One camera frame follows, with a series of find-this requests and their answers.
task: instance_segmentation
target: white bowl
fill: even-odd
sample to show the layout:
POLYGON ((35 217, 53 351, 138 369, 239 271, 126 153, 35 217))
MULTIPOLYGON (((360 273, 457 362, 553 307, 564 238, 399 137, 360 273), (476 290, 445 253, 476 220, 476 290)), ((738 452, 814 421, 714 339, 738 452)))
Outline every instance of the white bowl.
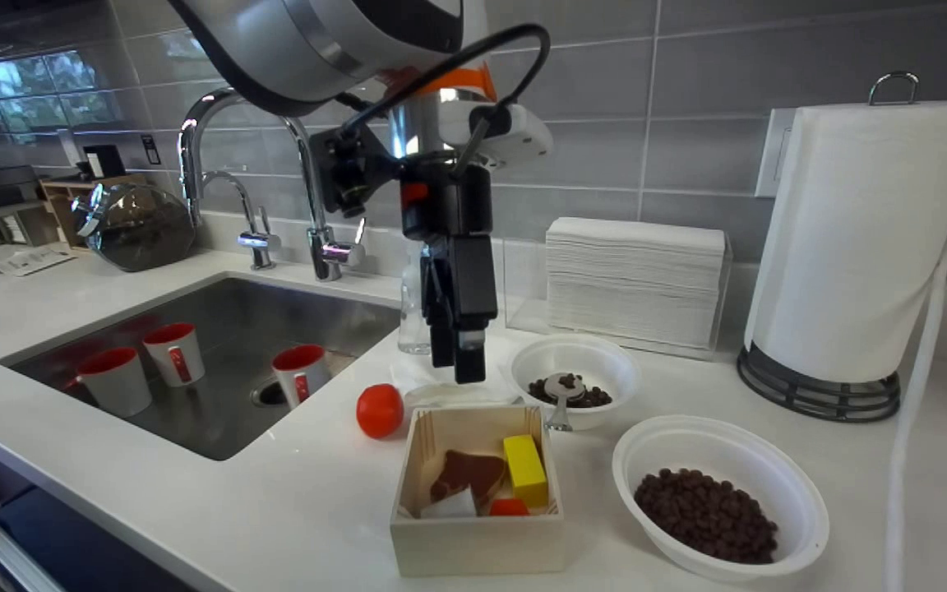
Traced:
POLYGON ((770 442, 728 421, 663 415, 636 423, 613 452, 613 479, 647 540, 671 562, 706 580, 753 582, 794 574, 814 567, 829 541, 826 500, 798 465, 770 442), (663 468, 692 468, 714 479, 731 479, 738 489, 760 500, 768 518, 776 524, 772 562, 750 567, 714 558, 647 518, 636 502, 636 489, 645 472, 662 472, 663 468))
POLYGON ((592 431, 610 423, 615 410, 636 396, 636 364, 623 344, 592 336, 549 336, 528 344, 509 362, 509 375, 524 391, 524 400, 542 409, 542 419, 549 419, 557 406, 533 398, 529 380, 557 370, 576 370, 586 385, 598 385, 613 396, 613 406, 568 409, 571 431, 592 431))

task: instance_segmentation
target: bowl of chocolate chips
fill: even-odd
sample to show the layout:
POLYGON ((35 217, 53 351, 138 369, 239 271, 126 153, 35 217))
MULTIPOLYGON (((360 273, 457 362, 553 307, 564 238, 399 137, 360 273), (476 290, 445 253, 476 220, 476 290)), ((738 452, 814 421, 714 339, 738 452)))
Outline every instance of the bowl of chocolate chips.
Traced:
POLYGON ((594 431, 636 396, 636 369, 623 344, 594 336, 547 336, 519 347, 509 375, 524 400, 542 409, 549 423, 594 431))
POLYGON ((760 433, 689 415, 636 423, 613 479, 662 557, 689 571, 753 582, 814 567, 829 511, 810 472, 760 433))

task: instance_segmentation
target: kitchen counter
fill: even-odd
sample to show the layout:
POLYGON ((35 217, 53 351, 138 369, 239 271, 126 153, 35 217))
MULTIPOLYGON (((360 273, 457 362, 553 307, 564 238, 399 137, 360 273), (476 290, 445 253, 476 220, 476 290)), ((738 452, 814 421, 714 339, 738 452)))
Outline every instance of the kitchen counter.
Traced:
MULTIPOLYGON (((308 265, 246 265, 245 253, 212 249, 119 273, 85 253, 35 277, 0 277, 0 360, 218 273, 371 302, 396 302, 399 294, 396 278, 316 283, 308 265)), ((487 387, 500 398, 512 396, 507 360, 529 339, 494 323, 487 387)), ((888 524, 888 471, 902 421, 829 423, 783 410, 745 387, 731 360, 636 351, 636 364, 643 391, 615 427, 557 433, 568 569, 549 574, 399 574, 387 511, 404 442, 363 437, 352 406, 371 380, 415 387, 449 375, 400 356, 391 336, 220 465, 0 364, 0 459, 198 589, 739 589, 654 557, 613 489, 613 444, 627 423, 673 410, 712 415, 794 454, 832 513, 832 541, 810 571, 750 589, 888 589, 888 567, 906 571, 906 589, 947 589, 947 326, 911 431, 907 518, 899 526, 888 524), (899 558, 888 557, 893 529, 906 534, 899 558)))

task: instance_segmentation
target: paper cup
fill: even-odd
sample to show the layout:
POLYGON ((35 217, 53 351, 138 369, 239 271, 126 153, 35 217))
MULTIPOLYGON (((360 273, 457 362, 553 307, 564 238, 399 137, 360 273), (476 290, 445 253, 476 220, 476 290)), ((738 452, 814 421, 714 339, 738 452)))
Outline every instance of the paper cup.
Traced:
POLYGON ((138 347, 109 347, 81 362, 77 380, 111 415, 138 415, 150 406, 138 347))
POLYGON ((191 323, 170 323, 159 331, 147 331, 144 351, 170 387, 187 387, 204 378, 200 341, 191 323))
POLYGON ((272 360, 272 375, 290 409, 298 409, 334 370, 323 344, 293 344, 272 360))

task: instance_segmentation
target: sink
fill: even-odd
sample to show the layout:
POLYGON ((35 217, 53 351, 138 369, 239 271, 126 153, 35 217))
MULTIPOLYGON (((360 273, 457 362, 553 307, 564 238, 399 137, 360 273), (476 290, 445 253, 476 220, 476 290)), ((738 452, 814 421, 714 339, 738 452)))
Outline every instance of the sink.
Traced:
POLYGON ((258 400, 261 391, 272 387, 269 360, 281 347, 318 341, 334 375, 339 375, 385 339, 399 319, 399 309, 375 302, 220 277, 41 341, 4 360, 4 364, 96 409, 89 396, 70 391, 77 364, 111 344, 143 347, 143 336, 164 323, 193 323, 209 375, 191 387, 169 387, 147 351, 143 351, 150 409, 119 421, 138 423, 212 459, 228 459, 290 410, 282 400, 258 400))

